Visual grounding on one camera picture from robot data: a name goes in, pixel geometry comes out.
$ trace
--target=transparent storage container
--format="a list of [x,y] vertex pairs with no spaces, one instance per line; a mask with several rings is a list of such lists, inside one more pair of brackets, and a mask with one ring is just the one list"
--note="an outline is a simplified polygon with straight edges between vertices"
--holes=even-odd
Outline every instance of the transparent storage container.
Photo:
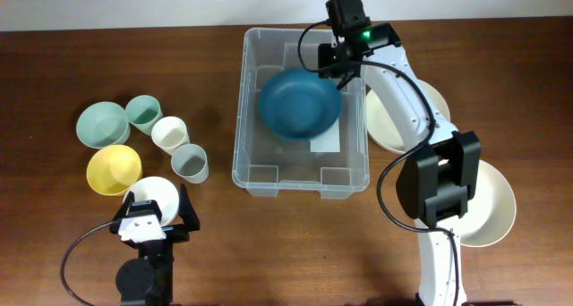
[[[253,196],[276,197],[281,190],[298,190],[318,191],[323,199],[346,199],[370,182],[362,79],[353,79],[342,89],[337,153],[311,152],[309,141],[279,140],[258,113],[261,89],[269,78],[301,66],[296,46],[302,32],[253,28],[244,35],[233,181]],[[318,66],[320,43],[334,43],[330,30],[311,30],[304,36],[302,56],[310,68]]]

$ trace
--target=cup rim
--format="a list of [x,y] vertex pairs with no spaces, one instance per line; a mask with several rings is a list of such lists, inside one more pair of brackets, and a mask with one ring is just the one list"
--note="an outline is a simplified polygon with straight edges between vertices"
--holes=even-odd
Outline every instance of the cup rim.
[[[153,116],[153,118],[151,118],[151,119],[150,119],[148,122],[146,122],[146,123],[134,123],[134,122],[132,122],[132,120],[129,118],[129,115],[127,114],[127,110],[128,110],[129,105],[132,105],[132,104],[133,104],[133,101],[135,101],[137,98],[151,98],[153,101],[155,101],[155,103],[156,103],[157,106],[158,106],[158,112],[155,114],[155,116]],[[125,117],[127,118],[127,122],[130,123],[130,124],[132,124],[132,125],[134,125],[134,126],[143,126],[143,125],[145,125],[145,124],[148,124],[148,123],[153,122],[153,120],[155,120],[155,119],[159,116],[159,113],[160,113],[160,112],[161,112],[161,105],[159,104],[159,101],[158,101],[155,97],[150,96],[150,95],[139,95],[139,96],[137,96],[137,97],[134,97],[134,98],[133,98],[132,100],[130,100],[130,101],[127,103],[127,105],[125,106]]]
[[178,147],[178,146],[181,146],[181,143],[185,141],[185,136],[183,136],[183,138],[182,138],[180,141],[178,141],[178,142],[177,142],[175,145],[173,145],[173,146],[165,147],[165,146],[161,146],[161,145],[158,144],[157,135],[156,135],[153,131],[155,131],[155,129],[157,128],[157,126],[159,125],[159,123],[161,123],[161,121],[163,121],[164,119],[167,119],[167,118],[169,118],[169,120],[172,120],[172,119],[174,119],[174,118],[175,118],[175,119],[178,119],[181,123],[183,123],[183,126],[185,127],[185,136],[189,135],[189,132],[187,131],[187,124],[184,122],[183,119],[181,119],[181,118],[179,118],[179,117],[177,117],[177,116],[167,116],[167,117],[163,117],[163,118],[159,119],[159,120],[155,123],[155,125],[153,125],[153,128],[151,129],[151,140],[152,140],[153,143],[154,143],[157,147],[159,147],[160,149],[172,149],[172,148],[176,148],[176,147]]
[[[201,152],[203,153],[203,156],[205,157],[205,164],[203,164],[203,167],[201,168],[201,170],[200,170],[199,172],[197,172],[197,173],[195,173],[195,174],[193,174],[193,175],[183,175],[183,174],[180,174],[177,170],[175,170],[175,167],[173,166],[174,158],[175,158],[175,155],[177,154],[177,152],[178,152],[180,149],[185,148],[185,147],[191,147],[191,146],[193,146],[193,147],[198,148],[198,149],[201,150]],[[197,176],[197,175],[201,174],[203,171],[205,171],[205,168],[206,168],[207,166],[208,166],[207,152],[205,151],[205,149],[203,149],[203,147],[201,147],[201,146],[199,146],[199,145],[197,145],[197,144],[184,144],[184,145],[180,146],[178,149],[176,149],[175,152],[173,153],[173,155],[171,156],[171,169],[172,169],[173,172],[175,172],[178,176],[181,176],[181,177],[183,177],[183,178],[185,178],[185,177],[194,177],[194,176]]]
[[[80,120],[81,120],[81,118],[82,118],[90,109],[92,109],[94,106],[100,105],[100,104],[111,104],[111,105],[118,106],[119,108],[121,108],[122,112],[124,113],[124,120],[125,120],[126,124],[125,124],[125,128],[124,128],[124,132],[122,132],[122,135],[121,135],[120,137],[118,137],[117,140],[114,140],[114,142],[112,142],[111,144],[108,144],[108,145],[106,145],[106,146],[93,146],[93,145],[88,144],[85,140],[83,140],[83,139],[80,137],[80,133],[79,133],[79,130],[80,130]],[[97,103],[95,103],[95,104],[91,104],[89,107],[85,108],[85,109],[81,112],[81,115],[80,115],[80,117],[78,117],[78,121],[77,121],[76,124],[75,124],[75,135],[78,137],[78,140],[80,140],[80,142],[81,142],[83,145],[85,145],[85,146],[87,146],[87,147],[89,147],[89,148],[91,148],[91,149],[104,149],[104,148],[106,148],[106,147],[108,147],[108,146],[112,146],[112,145],[121,145],[121,144],[117,144],[117,142],[120,141],[120,140],[125,136],[125,134],[126,134],[127,132],[129,132],[129,130],[130,130],[130,128],[129,128],[129,119],[127,119],[127,113],[125,112],[125,109],[124,109],[122,106],[119,106],[117,103],[111,102],[111,101],[99,101],[99,102],[97,102]]]
[[86,181],[88,181],[88,185],[90,186],[90,188],[91,188],[94,192],[96,192],[97,194],[99,194],[99,195],[119,196],[119,195],[125,194],[125,192],[126,192],[127,190],[129,190],[129,188],[133,185],[133,184],[128,185],[128,186],[125,188],[125,190],[122,190],[122,191],[120,191],[120,192],[118,192],[118,193],[110,193],[110,194],[107,194],[107,193],[102,193],[101,191],[96,190],[96,189],[93,187],[93,185],[91,184],[90,178],[88,177],[88,171],[90,170],[90,164],[94,161],[94,159],[96,159],[98,156],[101,156],[101,155],[102,155],[102,154],[101,154],[102,151],[104,151],[104,150],[110,150],[111,148],[113,148],[113,147],[118,147],[118,146],[121,146],[121,147],[123,147],[123,148],[125,148],[125,149],[128,149],[128,150],[132,151],[132,152],[135,154],[135,157],[137,157],[137,162],[138,162],[138,167],[139,167],[139,170],[140,170],[140,174],[139,174],[139,176],[137,177],[137,179],[135,180],[135,182],[134,182],[133,184],[136,184],[136,183],[141,179],[141,177],[143,176],[143,166],[142,166],[142,164],[141,164],[141,157],[140,157],[140,155],[137,153],[137,151],[135,151],[135,149],[132,149],[131,147],[129,147],[129,146],[127,146],[127,145],[123,145],[123,144],[115,144],[115,145],[106,146],[106,147],[104,147],[103,149],[98,150],[94,155],[92,155],[91,158],[90,158],[90,161],[88,162],[88,165],[86,166]]

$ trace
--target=black wire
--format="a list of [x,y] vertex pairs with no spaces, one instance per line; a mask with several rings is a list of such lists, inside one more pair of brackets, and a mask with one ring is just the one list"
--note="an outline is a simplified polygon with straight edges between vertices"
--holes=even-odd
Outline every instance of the black wire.
[[338,90],[342,90],[352,79],[356,77],[356,73],[352,73],[349,76],[344,77],[337,85]]
[[72,243],[72,245],[70,246],[70,248],[68,248],[68,251],[65,252],[64,257],[62,258],[62,265],[60,266],[60,279],[62,280],[62,285],[64,286],[65,290],[78,302],[80,302],[83,305],[87,305],[87,306],[94,306],[93,304],[84,301],[82,298],[80,298],[80,296],[78,296],[76,293],[73,292],[72,288],[70,288],[70,286],[68,285],[67,281],[65,281],[65,275],[64,275],[64,270],[65,270],[65,262],[68,260],[68,257],[70,256],[70,253],[72,252],[73,248],[75,248],[83,239],[85,239],[86,237],[88,237],[90,234],[94,234],[97,231],[104,229],[105,227],[107,227],[108,225],[112,225],[114,222],[116,221],[109,221],[106,222],[103,225],[97,226],[91,230],[89,230],[86,234],[84,234],[83,236],[79,237],[76,241],[74,241]]
[[386,178],[388,173],[392,170],[392,168],[396,167],[403,160],[412,156],[416,151],[418,151],[419,149],[421,149],[422,147],[424,147],[425,145],[427,145],[430,142],[430,139],[432,138],[432,135],[433,135],[435,128],[436,128],[436,120],[433,116],[432,108],[430,107],[428,100],[423,95],[420,88],[418,88],[418,85],[410,77],[408,77],[407,74],[401,72],[400,70],[396,69],[392,65],[379,64],[379,63],[375,63],[375,62],[371,62],[371,61],[347,61],[344,63],[331,64],[331,65],[328,65],[326,67],[322,67],[319,69],[309,69],[306,66],[306,64],[304,64],[303,57],[301,56],[301,44],[303,41],[303,37],[310,29],[312,29],[316,26],[322,25],[322,24],[328,25],[328,23],[329,23],[329,21],[326,20],[326,21],[320,21],[318,23],[312,24],[311,26],[309,26],[308,28],[306,28],[303,31],[303,34],[301,34],[301,37],[298,39],[298,48],[297,48],[298,59],[300,60],[301,65],[303,66],[304,69],[306,69],[309,72],[318,73],[318,72],[327,72],[327,71],[334,70],[334,69],[340,69],[340,68],[347,67],[347,66],[356,66],[356,65],[377,66],[377,67],[380,67],[382,69],[389,70],[389,71],[395,73],[398,77],[403,78],[414,89],[416,95],[420,98],[420,100],[422,100],[423,107],[426,110],[426,112],[429,116],[429,119],[430,119],[430,124],[428,125],[428,129],[429,129],[428,134],[416,146],[414,146],[412,149],[408,150],[406,153],[402,154],[400,157],[396,158],[388,166],[386,166],[386,168],[384,168],[384,171],[382,171],[380,177],[378,178],[378,183],[376,184],[376,196],[378,197],[378,203],[380,204],[382,211],[384,212],[386,217],[388,217],[390,219],[390,221],[392,221],[395,225],[397,225],[397,226],[399,226],[399,227],[401,227],[407,231],[411,231],[411,232],[418,233],[418,234],[442,232],[448,236],[449,243],[450,243],[451,249],[452,249],[452,254],[454,257],[454,269],[455,269],[455,278],[456,278],[456,291],[454,294],[454,306],[457,306],[458,305],[458,293],[459,293],[459,266],[458,266],[458,249],[456,247],[456,241],[455,241],[456,235],[453,232],[451,232],[447,229],[444,229],[444,228],[440,228],[440,227],[425,228],[424,229],[424,228],[413,227],[410,225],[405,225],[404,223],[402,223],[398,219],[396,219],[394,216],[392,216],[392,214],[390,213],[388,208],[386,208],[386,204],[384,204],[384,200],[382,199],[382,183],[384,182],[384,179]]

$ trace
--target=yellow bowl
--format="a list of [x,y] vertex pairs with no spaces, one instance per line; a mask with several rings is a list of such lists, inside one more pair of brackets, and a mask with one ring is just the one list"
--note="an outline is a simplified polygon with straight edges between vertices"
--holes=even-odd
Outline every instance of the yellow bowl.
[[123,195],[142,174],[140,156],[125,145],[100,149],[88,163],[88,184],[102,195]]

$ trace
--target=mint green cup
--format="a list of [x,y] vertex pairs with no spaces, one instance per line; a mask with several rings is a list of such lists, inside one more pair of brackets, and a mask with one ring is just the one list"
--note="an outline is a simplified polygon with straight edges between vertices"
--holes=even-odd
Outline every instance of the mint green cup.
[[121,106],[104,101],[89,106],[81,113],[75,132],[85,146],[103,149],[109,145],[124,144],[129,138],[130,126]]
[[129,123],[148,136],[153,125],[163,117],[158,100],[147,95],[133,98],[125,107],[125,113]]

